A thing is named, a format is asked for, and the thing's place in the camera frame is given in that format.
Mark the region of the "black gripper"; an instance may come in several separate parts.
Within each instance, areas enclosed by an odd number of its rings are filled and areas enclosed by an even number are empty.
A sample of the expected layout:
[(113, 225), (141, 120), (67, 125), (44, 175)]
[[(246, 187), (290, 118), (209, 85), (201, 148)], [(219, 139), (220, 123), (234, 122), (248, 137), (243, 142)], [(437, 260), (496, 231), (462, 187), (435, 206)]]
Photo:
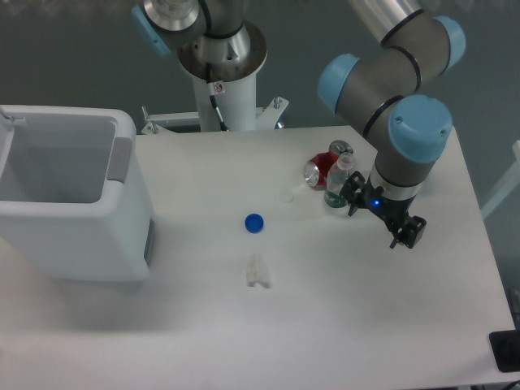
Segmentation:
[(385, 223), (393, 236), (389, 245), (391, 249), (397, 245), (412, 249), (422, 238), (427, 221), (408, 214), (414, 197), (405, 200), (386, 198), (383, 188), (380, 186), (375, 188), (370, 181), (366, 183), (366, 179), (359, 171), (355, 171), (344, 182), (340, 196), (349, 205), (348, 216), (353, 216), (358, 209), (367, 208)]

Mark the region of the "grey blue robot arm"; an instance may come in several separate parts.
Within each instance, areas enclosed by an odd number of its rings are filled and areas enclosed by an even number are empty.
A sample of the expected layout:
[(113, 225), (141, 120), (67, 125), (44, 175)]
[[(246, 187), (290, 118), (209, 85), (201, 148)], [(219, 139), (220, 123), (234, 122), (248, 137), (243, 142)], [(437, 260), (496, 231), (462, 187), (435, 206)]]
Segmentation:
[[(351, 6), (383, 51), (368, 62), (342, 54), (318, 80), (321, 101), (377, 152), (368, 176), (341, 182), (340, 197), (351, 212), (366, 209), (381, 219), (394, 244), (413, 247), (427, 223), (409, 208), (453, 126), (446, 106), (419, 89), (460, 61), (466, 37), (456, 21), (433, 18), (415, 1)], [(267, 44), (242, 2), (139, 1), (132, 16), (153, 48), (175, 52), (191, 76), (202, 130), (258, 128), (256, 75)]]

